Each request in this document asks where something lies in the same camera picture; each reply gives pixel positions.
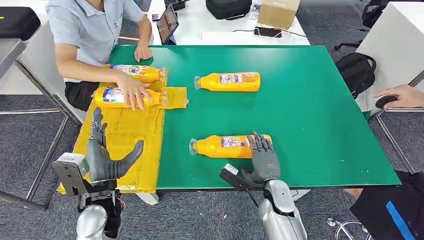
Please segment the person's hand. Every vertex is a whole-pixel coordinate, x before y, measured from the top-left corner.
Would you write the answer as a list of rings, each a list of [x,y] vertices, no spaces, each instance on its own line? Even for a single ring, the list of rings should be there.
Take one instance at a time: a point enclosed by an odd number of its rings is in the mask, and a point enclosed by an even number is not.
[[[398,100],[385,104],[384,109],[424,107],[424,93],[407,84],[380,91],[375,95],[375,98],[383,95],[397,95],[398,97]]]

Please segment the person's left hand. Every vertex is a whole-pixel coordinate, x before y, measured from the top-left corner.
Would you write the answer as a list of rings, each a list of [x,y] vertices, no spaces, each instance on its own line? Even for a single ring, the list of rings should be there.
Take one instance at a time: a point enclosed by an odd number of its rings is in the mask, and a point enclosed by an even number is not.
[[[134,51],[134,59],[137,62],[148,60],[153,56],[148,43],[138,42]]]

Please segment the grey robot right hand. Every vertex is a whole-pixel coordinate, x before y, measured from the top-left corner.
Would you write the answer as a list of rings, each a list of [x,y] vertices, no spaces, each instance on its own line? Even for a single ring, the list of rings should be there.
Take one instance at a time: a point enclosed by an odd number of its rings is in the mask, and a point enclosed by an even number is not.
[[[251,149],[251,161],[253,172],[249,173],[244,168],[241,170],[242,176],[255,184],[263,184],[272,179],[278,179],[281,174],[280,163],[272,142],[265,138],[263,134],[252,132],[246,138]]]

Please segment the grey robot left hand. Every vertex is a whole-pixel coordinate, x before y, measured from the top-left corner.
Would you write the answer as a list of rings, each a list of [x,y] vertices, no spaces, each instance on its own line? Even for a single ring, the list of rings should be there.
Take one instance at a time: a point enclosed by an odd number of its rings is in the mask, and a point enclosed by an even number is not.
[[[133,150],[120,160],[112,160],[106,145],[106,123],[102,123],[100,107],[92,113],[90,137],[86,144],[85,158],[89,166],[89,177],[93,182],[119,179],[123,177],[142,155],[144,141],[138,140]]]

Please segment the person's right hand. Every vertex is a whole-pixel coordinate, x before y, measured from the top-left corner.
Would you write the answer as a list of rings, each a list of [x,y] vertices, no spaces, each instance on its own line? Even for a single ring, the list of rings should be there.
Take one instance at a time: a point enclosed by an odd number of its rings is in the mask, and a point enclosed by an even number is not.
[[[133,111],[136,106],[141,110],[144,109],[144,97],[151,99],[146,90],[150,85],[149,83],[141,82],[126,73],[120,73],[115,82],[122,91],[125,104],[131,106]]]

